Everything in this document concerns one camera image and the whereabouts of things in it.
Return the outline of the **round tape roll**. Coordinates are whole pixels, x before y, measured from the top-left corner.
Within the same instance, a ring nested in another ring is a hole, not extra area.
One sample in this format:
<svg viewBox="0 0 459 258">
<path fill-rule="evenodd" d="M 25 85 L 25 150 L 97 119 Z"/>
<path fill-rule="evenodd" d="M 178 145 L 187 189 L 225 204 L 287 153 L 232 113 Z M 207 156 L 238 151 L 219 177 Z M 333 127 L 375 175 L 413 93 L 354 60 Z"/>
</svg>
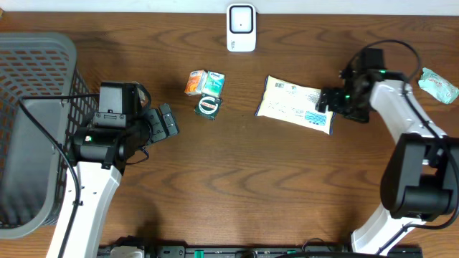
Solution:
<svg viewBox="0 0 459 258">
<path fill-rule="evenodd" d="M 215 120 L 221 105 L 222 99 L 203 94 L 194 108 L 194 112 L 208 120 Z"/>
</svg>

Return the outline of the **orange small carton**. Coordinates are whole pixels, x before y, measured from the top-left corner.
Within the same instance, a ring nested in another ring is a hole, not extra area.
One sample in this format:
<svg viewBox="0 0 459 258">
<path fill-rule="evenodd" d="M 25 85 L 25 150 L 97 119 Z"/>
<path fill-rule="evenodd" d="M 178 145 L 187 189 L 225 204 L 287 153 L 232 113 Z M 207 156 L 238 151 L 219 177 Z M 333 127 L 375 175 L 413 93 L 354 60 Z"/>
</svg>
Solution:
<svg viewBox="0 0 459 258">
<path fill-rule="evenodd" d="M 195 70 L 190 73 L 184 92 L 188 96 L 200 95 L 207 81 L 207 71 Z"/>
</svg>

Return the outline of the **yellow snack bag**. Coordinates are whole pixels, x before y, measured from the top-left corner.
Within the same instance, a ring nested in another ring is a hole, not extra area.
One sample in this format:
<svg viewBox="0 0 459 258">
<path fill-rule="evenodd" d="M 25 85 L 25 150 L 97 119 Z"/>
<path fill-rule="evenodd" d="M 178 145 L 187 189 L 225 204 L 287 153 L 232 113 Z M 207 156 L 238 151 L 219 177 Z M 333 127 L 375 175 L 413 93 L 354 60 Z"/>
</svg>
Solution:
<svg viewBox="0 0 459 258">
<path fill-rule="evenodd" d="M 333 132 L 334 112 L 316 110 L 321 90 L 304 87 L 268 75 L 262 99 L 255 115 L 293 123 L 321 131 Z"/>
</svg>

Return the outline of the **teal small carton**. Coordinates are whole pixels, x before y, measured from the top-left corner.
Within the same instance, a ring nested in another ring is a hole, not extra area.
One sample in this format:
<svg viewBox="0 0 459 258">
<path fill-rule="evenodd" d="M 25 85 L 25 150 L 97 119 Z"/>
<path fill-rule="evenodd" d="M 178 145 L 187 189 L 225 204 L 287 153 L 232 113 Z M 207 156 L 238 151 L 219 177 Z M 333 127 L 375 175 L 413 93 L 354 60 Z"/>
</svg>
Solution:
<svg viewBox="0 0 459 258">
<path fill-rule="evenodd" d="M 220 97 L 224 87 L 225 75 L 218 72 L 208 71 L 207 80 L 203 86 L 202 94 Z"/>
</svg>

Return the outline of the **mint green pack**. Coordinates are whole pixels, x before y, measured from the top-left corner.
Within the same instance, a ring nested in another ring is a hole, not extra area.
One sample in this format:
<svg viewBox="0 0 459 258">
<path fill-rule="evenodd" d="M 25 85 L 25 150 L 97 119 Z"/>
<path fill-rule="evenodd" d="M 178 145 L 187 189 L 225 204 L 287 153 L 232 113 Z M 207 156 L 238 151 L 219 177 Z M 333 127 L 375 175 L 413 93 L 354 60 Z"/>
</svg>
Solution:
<svg viewBox="0 0 459 258">
<path fill-rule="evenodd" d="M 418 81 L 420 88 L 436 100 L 449 105 L 458 97 L 458 88 L 432 70 L 423 67 Z"/>
</svg>

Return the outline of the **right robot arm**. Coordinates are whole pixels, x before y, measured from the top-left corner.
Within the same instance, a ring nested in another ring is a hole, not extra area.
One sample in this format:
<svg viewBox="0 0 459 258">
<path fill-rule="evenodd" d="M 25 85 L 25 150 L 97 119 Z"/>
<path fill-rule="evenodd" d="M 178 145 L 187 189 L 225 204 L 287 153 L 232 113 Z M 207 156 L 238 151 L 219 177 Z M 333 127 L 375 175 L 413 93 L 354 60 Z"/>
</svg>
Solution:
<svg viewBox="0 0 459 258">
<path fill-rule="evenodd" d="M 387 256 L 413 229 L 441 230 L 458 218 L 458 139 L 434 124 L 416 101 L 411 78 L 390 71 L 370 44 L 340 72 L 343 87 L 321 90 L 316 110 L 359 123 L 379 113 L 394 142 L 380 183 L 381 203 L 351 234 L 350 251 Z"/>
</svg>

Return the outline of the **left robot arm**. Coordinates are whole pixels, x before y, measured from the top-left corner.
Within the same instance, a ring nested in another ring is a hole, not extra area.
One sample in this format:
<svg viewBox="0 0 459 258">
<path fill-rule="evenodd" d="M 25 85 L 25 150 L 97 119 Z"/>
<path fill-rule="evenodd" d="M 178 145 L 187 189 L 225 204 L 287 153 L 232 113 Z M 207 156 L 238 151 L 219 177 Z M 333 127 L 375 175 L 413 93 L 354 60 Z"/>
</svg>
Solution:
<svg viewBox="0 0 459 258">
<path fill-rule="evenodd" d="M 96 257 L 106 215 L 136 151 L 179 133 L 137 82 L 102 82 L 98 110 L 70 137 L 67 183 L 48 257 Z"/>
</svg>

